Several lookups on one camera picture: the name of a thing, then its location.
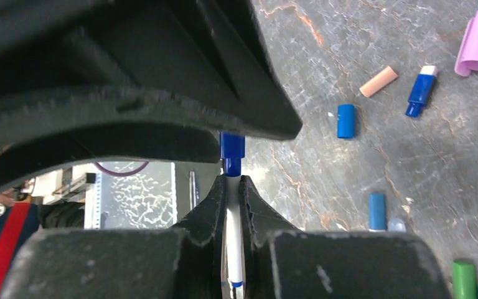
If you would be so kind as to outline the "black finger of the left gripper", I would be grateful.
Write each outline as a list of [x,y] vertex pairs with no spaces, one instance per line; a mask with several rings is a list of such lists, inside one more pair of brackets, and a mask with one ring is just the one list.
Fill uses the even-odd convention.
[[0,1],[0,192],[80,162],[215,163],[302,121],[250,1]]

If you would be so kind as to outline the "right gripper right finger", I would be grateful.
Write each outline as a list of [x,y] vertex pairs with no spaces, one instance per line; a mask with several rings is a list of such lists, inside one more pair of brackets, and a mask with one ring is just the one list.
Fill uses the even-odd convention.
[[247,298],[450,298],[431,249],[398,232],[305,232],[258,194],[239,198]]

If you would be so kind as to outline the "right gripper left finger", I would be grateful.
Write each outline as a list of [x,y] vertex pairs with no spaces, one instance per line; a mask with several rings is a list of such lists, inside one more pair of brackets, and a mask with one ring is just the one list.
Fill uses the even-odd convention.
[[53,229],[21,248],[0,298],[221,298],[226,180],[167,229]]

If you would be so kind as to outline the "peach marker cap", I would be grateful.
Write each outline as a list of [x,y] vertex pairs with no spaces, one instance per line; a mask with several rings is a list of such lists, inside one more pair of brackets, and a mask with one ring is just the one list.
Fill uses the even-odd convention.
[[390,66],[387,66],[368,82],[363,84],[359,88],[360,93],[363,96],[370,98],[397,78],[398,74]]

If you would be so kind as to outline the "dark blue marker cap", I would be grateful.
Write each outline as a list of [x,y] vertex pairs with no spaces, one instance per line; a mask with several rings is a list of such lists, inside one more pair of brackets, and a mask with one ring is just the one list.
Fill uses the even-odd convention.
[[421,68],[408,97],[406,116],[412,118],[420,116],[430,98],[437,75],[438,68],[435,65],[425,65]]

